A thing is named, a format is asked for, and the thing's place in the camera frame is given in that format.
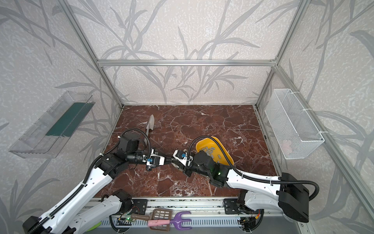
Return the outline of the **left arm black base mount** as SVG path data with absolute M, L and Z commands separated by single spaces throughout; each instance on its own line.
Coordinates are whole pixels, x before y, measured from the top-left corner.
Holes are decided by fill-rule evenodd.
M 119 198 L 121 206 L 116 215 L 137 214 L 144 215 L 146 212 L 148 200 L 147 199 L 133 199 L 132 196 L 123 191 L 117 190 L 113 196 Z

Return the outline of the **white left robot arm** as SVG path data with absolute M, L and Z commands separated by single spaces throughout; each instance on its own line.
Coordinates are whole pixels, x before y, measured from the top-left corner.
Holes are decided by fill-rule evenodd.
M 135 128 L 124 131 L 112 150 L 91 163 L 83 181 L 73 191 L 40 217 L 31 216 L 23 223 L 24 232 L 82 234 L 108 216 L 131 211 L 132 196 L 123 190 L 114 192 L 85 212 L 81 210 L 129 164 L 145 164 L 151 153 L 152 147 L 146 133 Z

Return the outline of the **pink object in basket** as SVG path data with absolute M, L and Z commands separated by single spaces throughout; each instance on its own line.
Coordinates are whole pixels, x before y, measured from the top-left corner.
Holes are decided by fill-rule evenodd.
M 285 156 L 289 156 L 290 154 L 292 154 L 293 153 L 292 141 L 290 141 L 290 140 L 283 140 L 282 143 L 281 143 L 281 149 L 282 149 L 283 154 Z

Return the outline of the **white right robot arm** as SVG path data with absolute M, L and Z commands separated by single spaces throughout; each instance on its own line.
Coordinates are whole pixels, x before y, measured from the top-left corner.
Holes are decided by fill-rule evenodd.
M 294 177 L 288 173 L 269 177 L 234 170 L 216 163 L 204 151 L 183 160 L 186 175 L 197 173 L 208 177 L 215 187 L 244 190 L 239 204 L 250 210 L 279 210 L 292 220 L 309 222 L 309 190 L 299 181 L 289 182 Z

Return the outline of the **grey toy trowel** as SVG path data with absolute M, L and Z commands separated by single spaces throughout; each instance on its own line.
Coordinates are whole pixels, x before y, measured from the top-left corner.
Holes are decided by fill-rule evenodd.
M 148 122 L 147 122 L 147 125 L 146 125 L 146 136 L 147 136 L 147 138 L 144 138 L 144 143 L 145 143 L 146 146 L 148 145 L 148 141 L 149 141 L 149 132 L 154 129 L 154 123 L 155 123 L 154 115 L 151 115 Z

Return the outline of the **clear plastic wall bin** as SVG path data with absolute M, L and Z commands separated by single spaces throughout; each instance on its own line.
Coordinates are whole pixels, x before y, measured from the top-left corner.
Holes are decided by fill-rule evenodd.
M 92 94 L 66 91 L 9 149 L 23 159 L 54 159 L 95 102 Z

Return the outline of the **yellow plastic tray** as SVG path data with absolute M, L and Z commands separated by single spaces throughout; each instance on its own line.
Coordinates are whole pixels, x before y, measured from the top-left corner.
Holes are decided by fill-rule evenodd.
M 223 144 L 219 141 L 218 138 L 215 136 L 212 136 L 212 139 L 205 137 L 204 139 L 200 140 L 196 144 L 196 150 L 198 152 L 204 151 L 208 156 L 210 156 L 214 162 L 220 163 L 223 165 L 229 166 L 229 163 L 225 156 L 223 155 L 221 149 L 226 154 L 227 158 L 231 162 L 232 165 L 235 164 L 233 158 L 230 156 L 226 148 L 223 146 Z

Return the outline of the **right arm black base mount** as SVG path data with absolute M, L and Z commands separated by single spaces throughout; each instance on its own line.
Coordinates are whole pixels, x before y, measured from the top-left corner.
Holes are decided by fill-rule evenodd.
M 224 199 L 223 207 L 226 215 L 252 215 L 253 210 L 245 205 L 245 195 L 247 190 L 241 190 L 239 196 L 236 199 Z

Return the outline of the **brown toy spatula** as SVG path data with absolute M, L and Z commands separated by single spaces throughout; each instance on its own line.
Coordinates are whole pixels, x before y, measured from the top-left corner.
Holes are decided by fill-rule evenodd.
M 134 214 L 131 214 L 130 218 L 133 220 L 144 220 L 144 221 L 158 220 L 158 219 L 171 219 L 172 213 L 173 213 L 172 209 L 155 208 L 149 215 L 141 215 L 141 214 L 134 213 Z M 169 232 L 170 225 L 165 224 L 161 226 L 150 227 L 150 229 L 156 230 L 156 231 Z

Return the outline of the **grey staple strips pile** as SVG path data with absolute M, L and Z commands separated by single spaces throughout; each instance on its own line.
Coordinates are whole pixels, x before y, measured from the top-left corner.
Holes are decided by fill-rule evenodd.
M 210 148 L 205 147 L 205 148 L 203 148 L 202 150 L 203 150 L 203 151 L 204 151 L 208 156 L 210 156 L 210 157 L 213 159 L 214 162 L 216 162 L 216 163 L 220 163 L 220 162 L 221 162 L 221 159 L 222 159 L 221 154 L 222 154 L 222 152 L 221 152 L 220 149 L 216 149 L 216 148 L 214 148 L 214 147 L 210 147 Z

